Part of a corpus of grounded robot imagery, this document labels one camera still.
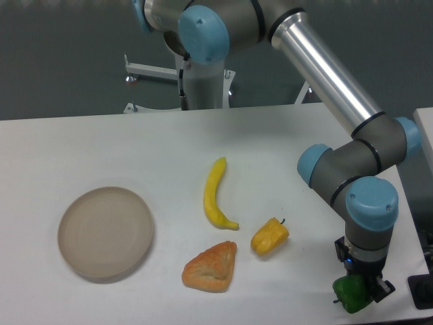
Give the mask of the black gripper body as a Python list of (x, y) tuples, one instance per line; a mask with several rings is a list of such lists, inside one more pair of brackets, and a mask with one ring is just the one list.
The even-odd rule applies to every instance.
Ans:
[(347, 274), (361, 275), (371, 287), (382, 284), (386, 247), (372, 251), (361, 249), (344, 236), (337, 239), (334, 244), (337, 258), (343, 263)]

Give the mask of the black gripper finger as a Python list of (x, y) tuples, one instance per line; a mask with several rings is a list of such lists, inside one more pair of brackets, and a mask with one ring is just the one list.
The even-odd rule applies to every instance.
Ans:
[(382, 276), (376, 276), (369, 279), (370, 295), (376, 303), (379, 303), (395, 291), (394, 285)]

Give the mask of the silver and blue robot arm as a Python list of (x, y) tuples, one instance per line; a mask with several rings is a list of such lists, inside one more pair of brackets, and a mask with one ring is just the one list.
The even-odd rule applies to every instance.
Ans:
[(323, 144), (300, 157), (298, 173), (343, 218), (338, 259), (348, 292), (381, 301), (394, 291), (383, 278), (398, 193), (379, 174), (421, 146), (416, 124), (390, 118), (365, 93), (308, 23), (299, 1), (134, 1), (140, 27), (175, 37), (199, 64), (222, 62), (230, 53), (263, 40), (282, 51), (351, 136), (333, 150)]

